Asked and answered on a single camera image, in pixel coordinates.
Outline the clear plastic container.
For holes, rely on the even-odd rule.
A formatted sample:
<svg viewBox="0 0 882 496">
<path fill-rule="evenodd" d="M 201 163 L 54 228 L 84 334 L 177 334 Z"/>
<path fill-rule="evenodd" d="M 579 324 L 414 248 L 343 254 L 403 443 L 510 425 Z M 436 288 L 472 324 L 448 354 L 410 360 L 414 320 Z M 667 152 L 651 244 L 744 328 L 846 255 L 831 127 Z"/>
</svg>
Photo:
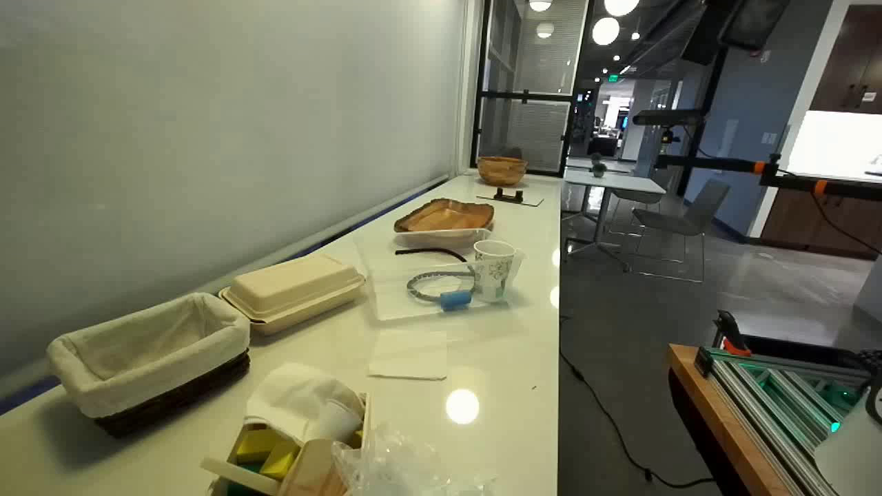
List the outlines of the clear plastic container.
<svg viewBox="0 0 882 496">
<path fill-rule="evenodd" d="M 499 312 L 527 303 L 521 262 L 506 297 L 488 303 L 476 294 L 473 241 L 404 244 L 393 240 L 360 240 L 359 255 L 370 274 L 370 309 L 379 323 L 407 323 L 444 314 Z"/>
</svg>

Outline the brown rectangular wooden tray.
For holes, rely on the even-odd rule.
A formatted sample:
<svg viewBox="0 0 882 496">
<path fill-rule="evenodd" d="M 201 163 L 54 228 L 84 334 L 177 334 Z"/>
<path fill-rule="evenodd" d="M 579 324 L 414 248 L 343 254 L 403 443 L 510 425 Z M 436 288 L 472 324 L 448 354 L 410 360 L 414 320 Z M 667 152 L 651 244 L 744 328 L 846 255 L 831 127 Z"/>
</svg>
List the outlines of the brown rectangular wooden tray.
<svg viewBox="0 0 882 496">
<path fill-rule="evenodd" d="M 456 230 L 488 228 L 492 223 L 491 204 L 469 204 L 455 199 L 433 199 L 393 223 L 396 230 Z"/>
</svg>

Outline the round wooden bowl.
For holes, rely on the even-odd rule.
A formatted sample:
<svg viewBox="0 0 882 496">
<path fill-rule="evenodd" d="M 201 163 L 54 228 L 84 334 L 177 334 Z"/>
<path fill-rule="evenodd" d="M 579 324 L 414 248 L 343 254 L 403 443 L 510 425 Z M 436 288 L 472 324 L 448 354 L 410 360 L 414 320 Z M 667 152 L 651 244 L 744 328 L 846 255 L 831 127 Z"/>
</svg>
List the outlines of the round wooden bowl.
<svg viewBox="0 0 882 496">
<path fill-rule="evenodd" d="M 524 157 L 488 155 L 476 163 L 480 175 L 495 188 L 517 188 L 527 173 Z"/>
</svg>

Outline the white paper napkin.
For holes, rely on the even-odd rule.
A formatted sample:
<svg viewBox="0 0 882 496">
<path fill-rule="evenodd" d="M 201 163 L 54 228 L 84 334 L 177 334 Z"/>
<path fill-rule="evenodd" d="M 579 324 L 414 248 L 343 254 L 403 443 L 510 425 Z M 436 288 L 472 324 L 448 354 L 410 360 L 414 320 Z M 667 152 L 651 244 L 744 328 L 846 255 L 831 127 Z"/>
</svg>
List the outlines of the white paper napkin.
<svg viewBox="0 0 882 496">
<path fill-rule="evenodd" d="M 371 378 L 444 381 L 445 334 L 444 330 L 379 330 L 367 363 Z"/>
</svg>

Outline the beige clamshell takeout box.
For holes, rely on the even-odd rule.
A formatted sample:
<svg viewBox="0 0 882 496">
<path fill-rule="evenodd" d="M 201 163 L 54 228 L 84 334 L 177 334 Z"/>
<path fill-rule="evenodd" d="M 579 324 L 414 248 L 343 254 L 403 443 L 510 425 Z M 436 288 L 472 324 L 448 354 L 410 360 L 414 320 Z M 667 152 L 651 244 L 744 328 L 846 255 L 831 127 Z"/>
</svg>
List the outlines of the beige clamshell takeout box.
<svg viewBox="0 0 882 496">
<path fill-rule="evenodd" d="M 244 314 L 252 330 L 274 334 L 352 301 L 360 283 L 352 265 L 308 254 L 243 272 L 219 297 Z"/>
</svg>

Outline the white background table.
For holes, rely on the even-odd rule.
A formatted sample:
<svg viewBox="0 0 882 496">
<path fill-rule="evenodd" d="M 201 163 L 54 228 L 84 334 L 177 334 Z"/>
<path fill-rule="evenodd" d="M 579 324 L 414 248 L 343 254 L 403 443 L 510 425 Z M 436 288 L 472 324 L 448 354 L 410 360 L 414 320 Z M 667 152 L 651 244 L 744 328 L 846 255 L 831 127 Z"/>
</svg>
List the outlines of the white background table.
<svg viewBox="0 0 882 496">
<path fill-rule="evenodd" d="M 655 185 L 655 181 L 648 178 L 648 175 L 627 175 L 627 173 L 612 173 L 612 170 L 594 173 L 594 170 L 589 170 L 589 168 L 583 168 L 583 164 L 567 164 L 564 173 L 561 173 L 561 178 L 564 178 L 567 185 L 580 185 L 583 190 L 593 190 L 593 188 L 600 188 L 600 190 L 602 190 L 602 195 L 600 195 L 600 210 L 597 210 L 597 217 L 594 217 L 593 240 L 597 240 L 600 230 L 602 230 L 607 207 L 608 207 L 608 195 L 612 195 L 612 192 L 620 192 L 620 190 L 626 190 L 626 192 L 644 192 L 644 195 L 660 195 L 660 192 L 663 192 L 663 188 Z"/>
</svg>

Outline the white crumpled cloth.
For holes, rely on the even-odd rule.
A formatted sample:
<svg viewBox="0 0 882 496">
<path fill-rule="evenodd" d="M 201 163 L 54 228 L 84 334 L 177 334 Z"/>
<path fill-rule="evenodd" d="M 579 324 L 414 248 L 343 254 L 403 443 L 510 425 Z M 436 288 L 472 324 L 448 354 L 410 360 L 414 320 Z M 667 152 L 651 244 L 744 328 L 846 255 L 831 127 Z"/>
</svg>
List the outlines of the white crumpled cloth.
<svg viewBox="0 0 882 496">
<path fill-rule="evenodd" d="M 343 440 L 360 419 L 364 401 L 350 386 L 303 363 L 272 370 L 244 401 L 247 425 L 266 425 L 295 443 Z"/>
</svg>

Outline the crumpled clear plastic bag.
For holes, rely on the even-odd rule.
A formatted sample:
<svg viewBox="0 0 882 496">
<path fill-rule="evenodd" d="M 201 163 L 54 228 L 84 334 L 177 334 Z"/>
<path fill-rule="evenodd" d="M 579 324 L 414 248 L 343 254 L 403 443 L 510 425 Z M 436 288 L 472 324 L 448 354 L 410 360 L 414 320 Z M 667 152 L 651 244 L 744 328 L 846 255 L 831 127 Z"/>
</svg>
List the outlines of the crumpled clear plastic bag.
<svg viewBox="0 0 882 496">
<path fill-rule="evenodd" d="M 359 449 L 334 440 L 331 456 L 343 496 L 495 496 L 491 480 L 451 473 L 436 445 L 385 425 Z"/>
</svg>

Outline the grey office chair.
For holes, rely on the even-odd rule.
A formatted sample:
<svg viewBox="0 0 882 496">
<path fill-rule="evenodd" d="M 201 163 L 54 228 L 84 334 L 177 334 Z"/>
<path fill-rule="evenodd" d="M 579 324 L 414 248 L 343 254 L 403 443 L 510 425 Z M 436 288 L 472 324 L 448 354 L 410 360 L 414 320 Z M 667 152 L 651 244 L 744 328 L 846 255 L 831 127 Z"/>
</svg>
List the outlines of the grey office chair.
<svg viewBox="0 0 882 496">
<path fill-rule="evenodd" d="M 659 255 L 669 274 L 700 277 L 706 268 L 706 235 L 728 192 L 728 181 L 707 178 L 692 200 L 633 210 L 638 244 Z"/>
</svg>

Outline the wooden organizer box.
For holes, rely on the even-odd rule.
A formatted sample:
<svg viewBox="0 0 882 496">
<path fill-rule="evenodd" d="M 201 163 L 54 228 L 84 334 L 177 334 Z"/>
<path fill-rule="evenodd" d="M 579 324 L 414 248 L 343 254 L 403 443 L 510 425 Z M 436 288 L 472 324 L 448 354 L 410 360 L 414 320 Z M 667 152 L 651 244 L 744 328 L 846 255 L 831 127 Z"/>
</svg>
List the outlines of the wooden organizer box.
<svg viewBox="0 0 882 496">
<path fill-rule="evenodd" d="M 204 456 L 201 469 L 214 477 L 210 496 L 346 496 L 334 445 L 360 449 L 370 407 L 321 412 L 308 440 L 292 440 L 270 425 L 244 425 L 225 456 Z"/>
</svg>

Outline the wooden bench edge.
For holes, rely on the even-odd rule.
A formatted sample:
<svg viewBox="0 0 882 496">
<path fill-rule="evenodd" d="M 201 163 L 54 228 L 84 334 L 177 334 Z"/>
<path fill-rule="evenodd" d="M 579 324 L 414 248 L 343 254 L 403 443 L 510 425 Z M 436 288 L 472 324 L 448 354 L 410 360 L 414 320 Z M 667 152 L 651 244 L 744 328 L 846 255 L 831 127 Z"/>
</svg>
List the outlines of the wooden bench edge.
<svg viewBox="0 0 882 496">
<path fill-rule="evenodd" d="M 692 343 L 667 346 L 667 382 L 721 496 L 805 496 L 721 382 L 700 372 Z"/>
</svg>

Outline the cloth lined wicker basket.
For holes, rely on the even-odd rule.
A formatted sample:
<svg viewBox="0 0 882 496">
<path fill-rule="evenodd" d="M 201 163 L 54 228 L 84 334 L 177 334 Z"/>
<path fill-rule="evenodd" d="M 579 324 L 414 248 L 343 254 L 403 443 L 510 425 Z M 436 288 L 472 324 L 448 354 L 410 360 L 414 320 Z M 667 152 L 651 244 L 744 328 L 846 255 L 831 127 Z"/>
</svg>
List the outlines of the cloth lined wicker basket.
<svg viewBox="0 0 882 496">
<path fill-rule="evenodd" d="M 68 400 L 122 438 L 155 427 L 239 381 L 251 323 L 210 291 L 189 291 L 50 341 Z"/>
</svg>

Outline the aluminium frame rail assembly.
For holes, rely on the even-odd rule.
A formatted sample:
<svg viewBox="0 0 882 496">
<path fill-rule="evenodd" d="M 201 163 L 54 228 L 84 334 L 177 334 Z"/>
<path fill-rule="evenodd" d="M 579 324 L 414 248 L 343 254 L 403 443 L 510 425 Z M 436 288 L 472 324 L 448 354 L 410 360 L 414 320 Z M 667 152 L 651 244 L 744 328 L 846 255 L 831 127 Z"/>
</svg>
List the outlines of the aluminium frame rail assembly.
<svg viewBox="0 0 882 496">
<path fill-rule="evenodd" d="M 882 496 L 882 352 L 749 336 L 731 312 L 696 370 L 721 382 L 808 496 Z"/>
</svg>

